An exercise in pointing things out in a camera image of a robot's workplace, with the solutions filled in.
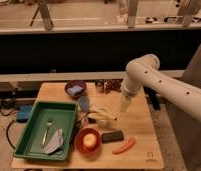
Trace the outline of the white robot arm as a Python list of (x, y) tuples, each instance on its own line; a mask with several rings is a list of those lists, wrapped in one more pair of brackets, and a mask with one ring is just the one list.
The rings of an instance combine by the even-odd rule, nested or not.
[(159, 67), (160, 61), (154, 54), (131, 60), (121, 83), (123, 97), (131, 99), (146, 86), (201, 122), (201, 89), (164, 75)]

